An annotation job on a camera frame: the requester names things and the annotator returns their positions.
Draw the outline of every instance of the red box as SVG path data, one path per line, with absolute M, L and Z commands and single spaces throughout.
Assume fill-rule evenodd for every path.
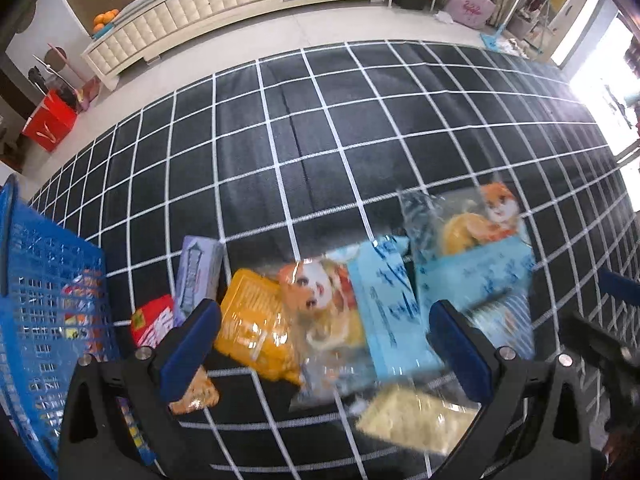
M 27 120 L 22 133 L 52 152 L 69 134 L 77 117 L 78 114 L 50 90 Z

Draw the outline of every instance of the purple box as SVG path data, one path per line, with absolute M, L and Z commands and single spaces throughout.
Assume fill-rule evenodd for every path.
M 494 9 L 491 0 L 449 0 L 444 7 L 454 21 L 471 28 L 482 28 Z
M 216 299 L 224 247 L 212 238 L 185 236 L 175 279 L 174 325 L 180 326 L 198 304 Z

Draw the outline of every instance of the beige snack package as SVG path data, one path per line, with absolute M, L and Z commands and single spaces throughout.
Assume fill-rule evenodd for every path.
M 477 414 L 477 410 L 393 385 L 376 395 L 356 428 L 397 446 L 448 455 Z
M 207 377 L 206 370 L 199 366 L 187 391 L 180 400 L 169 403 L 169 408 L 174 415 L 182 415 L 203 408 L 212 408 L 219 400 L 220 394 L 216 387 Z

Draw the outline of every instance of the blue plastic basket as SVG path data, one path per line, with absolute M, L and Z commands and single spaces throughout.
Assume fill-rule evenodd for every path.
M 12 175 L 0 193 L 0 388 L 52 478 L 66 392 L 85 352 L 118 355 L 104 253 L 21 202 Z

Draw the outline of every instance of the blue gripper pad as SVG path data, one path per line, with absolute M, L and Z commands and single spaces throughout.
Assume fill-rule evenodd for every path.
M 456 374 L 466 396 L 473 402 L 485 404 L 494 396 L 491 370 L 480 352 L 465 335 L 459 323 L 467 323 L 462 314 L 453 315 L 444 307 L 443 301 L 436 301 L 429 313 L 429 342 L 433 349 Z
M 180 331 L 175 350 L 160 369 L 160 396 L 164 402 L 168 404 L 182 398 L 198 366 L 211 351 L 221 320 L 218 304 L 213 300 L 203 300 L 184 325 L 167 334 L 169 337 L 171 332 Z
M 633 306 L 640 306 L 640 283 L 634 280 L 601 268 L 598 270 L 598 286 L 601 293 L 607 293 Z

